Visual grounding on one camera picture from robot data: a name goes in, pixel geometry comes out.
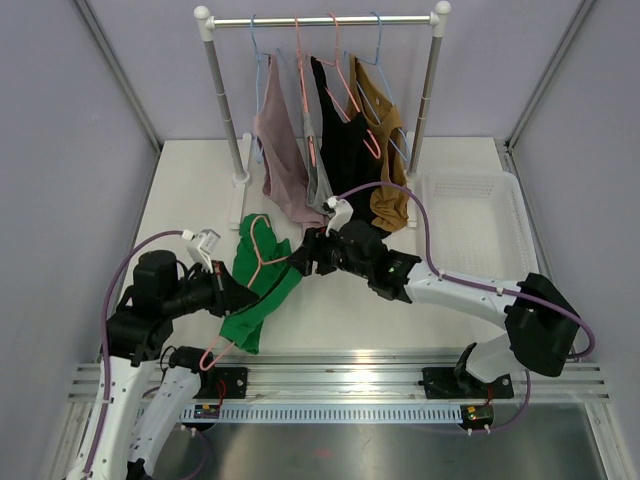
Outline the blue hanger with mauve top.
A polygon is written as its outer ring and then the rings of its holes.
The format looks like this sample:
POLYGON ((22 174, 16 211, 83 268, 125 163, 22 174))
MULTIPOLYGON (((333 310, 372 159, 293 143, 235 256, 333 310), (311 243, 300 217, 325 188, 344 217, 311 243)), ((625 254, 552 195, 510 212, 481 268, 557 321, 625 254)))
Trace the blue hanger with mauve top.
POLYGON ((276 158, 281 157, 281 144, 287 120, 280 82, 279 57, 282 50, 276 48, 271 53, 259 49, 255 38, 255 19, 255 15, 250 19, 250 35, 256 62, 253 150, 257 163, 269 169, 276 158))

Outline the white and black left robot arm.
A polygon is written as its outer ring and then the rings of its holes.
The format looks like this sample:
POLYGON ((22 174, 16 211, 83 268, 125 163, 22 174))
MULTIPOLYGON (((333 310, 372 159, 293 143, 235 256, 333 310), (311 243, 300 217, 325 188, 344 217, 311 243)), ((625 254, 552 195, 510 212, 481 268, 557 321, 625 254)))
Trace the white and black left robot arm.
POLYGON ((149 479, 187 403, 211 399, 218 413, 243 368, 211 366, 212 353, 177 347, 146 409, 140 407, 176 319, 205 311, 226 318, 254 305, 257 295, 232 278, 225 265, 197 263, 181 271, 174 253, 143 254, 113 315, 103 325, 100 383, 72 479, 149 479))

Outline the left aluminium frame post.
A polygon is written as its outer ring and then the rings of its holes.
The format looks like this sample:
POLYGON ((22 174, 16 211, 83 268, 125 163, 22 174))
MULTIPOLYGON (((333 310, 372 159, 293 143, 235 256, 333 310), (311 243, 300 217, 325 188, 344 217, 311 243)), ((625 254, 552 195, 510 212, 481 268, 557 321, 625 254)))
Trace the left aluminium frame post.
POLYGON ((102 26, 92 3, 88 0, 71 0, 70 3, 87 29, 88 34, 96 46, 101 58, 104 60, 111 76, 129 105, 136 122, 145 134, 148 143, 156 154, 160 154, 163 142, 160 139, 128 75, 126 74, 116 50, 102 26))

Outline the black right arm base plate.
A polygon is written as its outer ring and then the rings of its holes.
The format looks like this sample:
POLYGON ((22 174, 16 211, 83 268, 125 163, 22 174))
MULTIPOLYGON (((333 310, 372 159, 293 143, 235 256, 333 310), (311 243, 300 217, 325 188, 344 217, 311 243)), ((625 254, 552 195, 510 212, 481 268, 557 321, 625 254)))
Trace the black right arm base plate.
POLYGON ((430 400, 452 399, 512 399, 514 389, 511 377, 503 375, 491 383, 483 383, 454 367, 425 367, 418 384, 430 400))

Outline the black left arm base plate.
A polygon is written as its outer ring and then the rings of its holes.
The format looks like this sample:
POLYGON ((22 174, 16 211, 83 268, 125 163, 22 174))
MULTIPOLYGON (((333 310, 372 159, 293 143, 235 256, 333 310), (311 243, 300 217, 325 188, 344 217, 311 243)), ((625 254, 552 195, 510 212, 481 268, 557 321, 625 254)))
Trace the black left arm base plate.
POLYGON ((214 367, 200 374, 197 399, 245 399, 249 370, 245 367, 214 367))

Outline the black tank top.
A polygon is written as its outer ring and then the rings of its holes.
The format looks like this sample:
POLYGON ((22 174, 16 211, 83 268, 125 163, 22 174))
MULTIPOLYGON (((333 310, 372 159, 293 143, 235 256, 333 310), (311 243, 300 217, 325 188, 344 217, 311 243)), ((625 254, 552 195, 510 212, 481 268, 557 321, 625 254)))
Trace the black tank top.
MULTIPOLYGON (((327 91, 327 79, 322 64, 310 58, 317 95, 322 112, 321 158, 335 196, 360 185, 381 180, 381 163, 365 145, 367 122, 362 113, 351 114, 343 121, 334 107, 327 91)), ((396 212, 387 219, 377 215, 371 207, 375 188, 367 188, 350 195, 347 200, 353 208, 353 219, 363 220, 373 226, 382 238, 402 229, 406 222, 395 218, 396 212)))

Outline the right aluminium frame post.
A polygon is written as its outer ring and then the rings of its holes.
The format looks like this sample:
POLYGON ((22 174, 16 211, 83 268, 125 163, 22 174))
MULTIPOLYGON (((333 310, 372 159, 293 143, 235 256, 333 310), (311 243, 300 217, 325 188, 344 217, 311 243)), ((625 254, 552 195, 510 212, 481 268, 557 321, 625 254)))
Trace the right aluminium frame post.
POLYGON ((514 128, 504 142, 508 153, 512 153, 515 150, 515 147, 521 140, 528 124, 538 110, 544 95, 550 88, 552 81, 558 74, 560 67, 577 41, 577 38, 585 24, 588 22, 594 8, 598 4, 599 1, 597 0, 581 0, 578 3, 576 10, 572 14, 556 47, 554 48, 551 57, 546 63, 540 78, 528 98, 524 109, 519 115, 514 128))

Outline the grey tank top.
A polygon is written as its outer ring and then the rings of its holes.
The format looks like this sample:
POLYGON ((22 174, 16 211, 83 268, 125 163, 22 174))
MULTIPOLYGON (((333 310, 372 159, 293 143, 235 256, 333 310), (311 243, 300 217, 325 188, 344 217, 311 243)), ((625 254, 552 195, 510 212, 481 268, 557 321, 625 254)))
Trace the grey tank top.
POLYGON ((307 157, 304 160, 308 175, 306 204, 324 214, 326 212, 324 204, 333 195, 333 192, 321 157, 311 116, 309 113, 304 113, 302 119, 304 142, 307 148, 307 157))

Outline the pink wire hanger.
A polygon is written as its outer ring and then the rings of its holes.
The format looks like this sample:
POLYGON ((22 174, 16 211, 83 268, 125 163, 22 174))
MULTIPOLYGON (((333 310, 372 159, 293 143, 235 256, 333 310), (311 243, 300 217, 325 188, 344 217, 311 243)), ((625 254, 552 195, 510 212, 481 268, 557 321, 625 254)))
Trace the pink wire hanger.
MULTIPOLYGON (((232 276, 262 300, 280 283, 280 276, 285 273, 285 260, 292 252, 290 243, 287 239, 277 240, 266 214, 247 215, 239 234, 232 276)), ((259 312, 258 306, 254 305, 226 318, 219 334, 200 357, 199 367, 204 371, 212 369, 234 345, 245 352, 257 353, 262 324, 267 315, 263 311, 259 312)))

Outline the aluminium frame post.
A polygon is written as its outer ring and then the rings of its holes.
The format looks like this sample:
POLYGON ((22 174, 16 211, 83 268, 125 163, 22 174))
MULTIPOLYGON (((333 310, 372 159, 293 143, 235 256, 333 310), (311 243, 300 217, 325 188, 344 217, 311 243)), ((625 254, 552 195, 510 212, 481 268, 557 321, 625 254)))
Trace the aluminium frame post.
POLYGON ((96 46, 101 58, 104 60, 111 76, 129 105, 136 122, 145 134, 148 143, 156 154, 160 154, 163 142, 160 139, 128 75, 126 74, 116 50, 102 26, 92 3, 88 0, 71 0, 70 3, 87 29, 88 34, 96 46))
POLYGON ((544 95, 550 88, 552 81, 558 74, 560 67, 577 41, 577 38, 585 24, 588 22, 594 8, 598 4, 599 1, 597 0, 581 0, 578 3, 576 10, 572 14, 556 47, 554 48, 551 57, 546 63, 540 78, 528 98, 524 109, 519 115, 514 128, 504 142, 508 153, 512 153, 515 150, 515 147, 521 140, 528 124, 538 110, 544 95))

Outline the brown tank top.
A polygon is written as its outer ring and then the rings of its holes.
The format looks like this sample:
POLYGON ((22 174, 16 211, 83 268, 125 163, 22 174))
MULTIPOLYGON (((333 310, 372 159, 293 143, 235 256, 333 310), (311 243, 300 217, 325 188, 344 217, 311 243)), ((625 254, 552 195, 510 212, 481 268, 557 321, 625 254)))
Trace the brown tank top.
MULTIPOLYGON (((374 171, 379 173, 374 173, 373 178, 367 179, 367 182, 382 181, 405 187, 407 181, 404 161, 400 152, 392 145, 395 143, 400 146, 400 130, 403 128, 397 106, 368 77, 365 66, 354 54, 349 56, 349 76, 350 90, 358 108, 381 147, 380 158, 372 158, 374 171)), ((373 214, 370 220, 373 226, 391 234, 407 225, 409 196, 406 192, 389 186, 378 186, 370 188, 364 198, 373 214)))

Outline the mauve pink tank top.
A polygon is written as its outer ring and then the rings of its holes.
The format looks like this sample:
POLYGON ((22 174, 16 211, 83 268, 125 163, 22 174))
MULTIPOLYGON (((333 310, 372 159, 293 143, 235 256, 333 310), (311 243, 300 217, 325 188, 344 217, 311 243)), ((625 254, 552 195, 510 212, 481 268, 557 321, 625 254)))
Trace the mauve pink tank top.
POLYGON ((262 105, 254 116, 254 137, 264 165, 263 194, 292 222, 325 226, 328 218, 307 203, 309 176, 289 118, 277 57, 268 57, 262 105))

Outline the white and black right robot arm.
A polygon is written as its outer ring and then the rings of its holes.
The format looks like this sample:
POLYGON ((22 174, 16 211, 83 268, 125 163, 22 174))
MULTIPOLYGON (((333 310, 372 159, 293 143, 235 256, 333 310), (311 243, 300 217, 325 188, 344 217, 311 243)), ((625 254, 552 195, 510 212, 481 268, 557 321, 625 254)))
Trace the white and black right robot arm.
POLYGON ((576 311, 541 274, 510 282, 437 273, 419 256, 388 248, 360 220, 339 230, 307 229, 287 262, 303 276, 348 272, 385 300, 443 306, 502 328, 494 340, 468 345, 453 367, 426 377, 430 398, 480 398, 521 370, 556 378, 579 329, 576 311))

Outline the aluminium mounting rail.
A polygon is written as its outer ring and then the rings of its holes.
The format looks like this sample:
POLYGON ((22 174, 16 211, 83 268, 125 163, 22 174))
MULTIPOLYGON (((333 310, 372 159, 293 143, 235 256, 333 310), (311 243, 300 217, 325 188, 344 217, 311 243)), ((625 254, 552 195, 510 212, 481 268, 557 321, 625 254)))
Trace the aluminium mounting rail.
MULTIPOLYGON (((452 366, 456 350, 353 350, 329 354, 230 355, 220 364, 248 370, 247 399, 282 401, 419 401, 422 370, 452 366)), ((532 373, 535 403, 609 403, 610 393, 596 363, 571 362, 556 378, 532 373)))

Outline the green tank top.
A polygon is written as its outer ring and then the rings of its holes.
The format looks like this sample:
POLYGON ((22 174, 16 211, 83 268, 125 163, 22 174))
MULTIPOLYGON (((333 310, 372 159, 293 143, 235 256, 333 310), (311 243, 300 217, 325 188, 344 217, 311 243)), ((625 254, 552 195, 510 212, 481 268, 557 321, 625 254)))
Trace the green tank top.
POLYGON ((278 240, 266 214, 242 220, 232 276, 258 296, 258 302, 227 317, 219 335, 238 349, 257 354, 265 320, 299 285, 302 275, 287 263, 290 241, 278 240))

